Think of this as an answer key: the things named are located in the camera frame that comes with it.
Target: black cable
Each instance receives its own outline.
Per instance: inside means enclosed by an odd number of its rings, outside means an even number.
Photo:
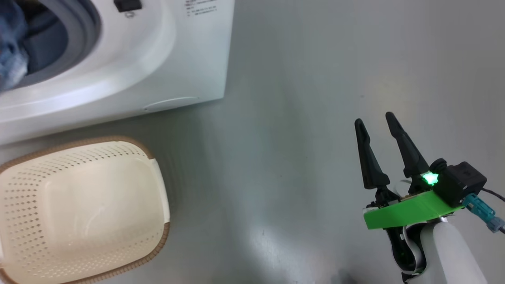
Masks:
[[[505,202],[505,197],[503,197],[503,196],[501,196],[501,195],[497,194],[497,193],[496,193],[496,192],[494,192],[494,191],[490,191],[490,190],[487,190],[487,189],[485,189],[485,188],[483,188],[483,189],[482,189],[482,191],[485,191],[485,192],[487,192],[487,193],[489,193],[489,194],[492,194],[492,195],[494,195],[494,196],[496,196],[496,197],[500,198],[503,202]]]

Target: laundry basket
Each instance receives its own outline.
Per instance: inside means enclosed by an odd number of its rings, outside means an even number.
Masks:
[[[127,137],[78,141],[0,167],[0,279],[93,283],[151,260],[170,213],[158,164]]]

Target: robotic arm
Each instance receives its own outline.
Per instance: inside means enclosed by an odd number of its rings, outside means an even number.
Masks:
[[[505,233],[505,222],[477,197],[486,177],[467,162],[447,166],[438,159],[428,166],[394,114],[386,113],[386,120],[405,164],[403,173],[412,183],[406,197],[387,188],[389,177],[370,148],[363,121],[357,119],[363,184],[366,189],[377,189],[375,201],[364,209],[368,229],[386,231],[404,283],[487,283],[463,237],[445,218],[467,208],[492,232]]]

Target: white washing machine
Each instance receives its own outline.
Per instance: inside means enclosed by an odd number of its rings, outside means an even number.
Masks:
[[[0,145],[223,97],[234,0],[39,1],[65,43],[0,94]]]

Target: green plastic mount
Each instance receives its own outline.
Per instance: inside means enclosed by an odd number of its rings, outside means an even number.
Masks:
[[[402,227],[450,214],[463,206],[451,208],[434,191],[418,194],[399,203],[363,214],[369,230]]]

